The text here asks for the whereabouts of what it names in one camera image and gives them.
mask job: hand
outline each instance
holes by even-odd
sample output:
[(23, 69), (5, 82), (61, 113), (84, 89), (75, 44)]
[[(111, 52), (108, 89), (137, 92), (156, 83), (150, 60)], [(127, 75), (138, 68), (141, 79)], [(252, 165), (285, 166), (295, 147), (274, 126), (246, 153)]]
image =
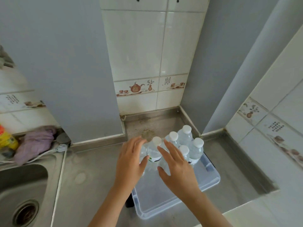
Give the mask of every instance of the hand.
[(158, 167), (159, 176), (165, 185), (183, 202), (201, 194), (194, 169), (184, 159), (182, 153), (170, 142), (164, 140), (170, 153), (158, 146), (158, 150), (166, 160), (171, 175), (168, 176), (163, 168)]
[(142, 176), (149, 158), (149, 156), (145, 156), (139, 163), (140, 150), (144, 143), (146, 140), (142, 139), (141, 136), (131, 138), (122, 145), (118, 157), (113, 187), (125, 192), (127, 197)]

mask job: wall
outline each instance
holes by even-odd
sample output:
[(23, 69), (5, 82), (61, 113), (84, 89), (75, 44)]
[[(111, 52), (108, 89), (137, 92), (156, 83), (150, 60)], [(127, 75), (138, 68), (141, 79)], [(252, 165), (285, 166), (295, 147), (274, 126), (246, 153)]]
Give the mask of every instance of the wall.
[(180, 104), (209, 0), (100, 0), (120, 114)]
[(1, 0), (0, 31), (74, 143), (122, 133), (99, 0)]
[(0, 69), (0, 124), (12, 134), (59, 126), (18, 69), (6, 66)]
[(262, 198), (280, 226), (301, 226), (303, 26), (226, 129), (281, 189)]
[(210, 0), (181, 106), (202, 133), (278, 0)]
[(226, 126), (303, 24), (302, 6), (303, 0), (279, 0), (203, 133)]

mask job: gray panel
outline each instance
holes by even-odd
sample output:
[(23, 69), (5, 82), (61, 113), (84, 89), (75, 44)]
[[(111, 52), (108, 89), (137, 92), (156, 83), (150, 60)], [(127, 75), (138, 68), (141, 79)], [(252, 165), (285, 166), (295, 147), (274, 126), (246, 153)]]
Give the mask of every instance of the gray panel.
[(303, 24), (302, 6), (303, 0), (279, 0), (204, 129), (204, 133), (227, 125)]
[(201, 133), (277, 2), (210, 0), (181, 101)]
[(122, 133), (99, 0), (1, 0), (0, 43), (74, 143)]

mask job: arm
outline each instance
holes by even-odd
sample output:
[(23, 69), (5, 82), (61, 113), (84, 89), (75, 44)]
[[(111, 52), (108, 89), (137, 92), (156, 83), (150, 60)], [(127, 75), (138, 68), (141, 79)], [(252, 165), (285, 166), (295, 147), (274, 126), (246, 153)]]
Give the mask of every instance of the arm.
[(148, 156), (139, 163), (140, 150), (145, 142), (141, 137), (135, 137), (123, 144), (117, 161), (115, 183), (88, 227), (116, 226), (125, 201), (146, 167)]
[(158, 167), (158, 171), (165, 185), (184, 202), (203, 227), (231, 227), (220, 211), (200, 191), (194, 169), (181, 152), (172, 143), (166, 140), (164, 143), (169, 153), (159, 146), (158, 150), (167, 161), (171, 175), (168, 176), (161, 167)]

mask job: forearm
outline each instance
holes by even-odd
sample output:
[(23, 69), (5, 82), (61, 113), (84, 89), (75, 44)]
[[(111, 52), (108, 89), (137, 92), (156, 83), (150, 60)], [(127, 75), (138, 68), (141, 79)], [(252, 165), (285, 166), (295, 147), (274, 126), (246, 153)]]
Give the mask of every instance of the forearm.
[(121, 209), (129, 195), (112, 187), (88, 227), (116, 226)]
[(207, 196), (199, 192), (184, 202), (203, 227), (231, 227)]

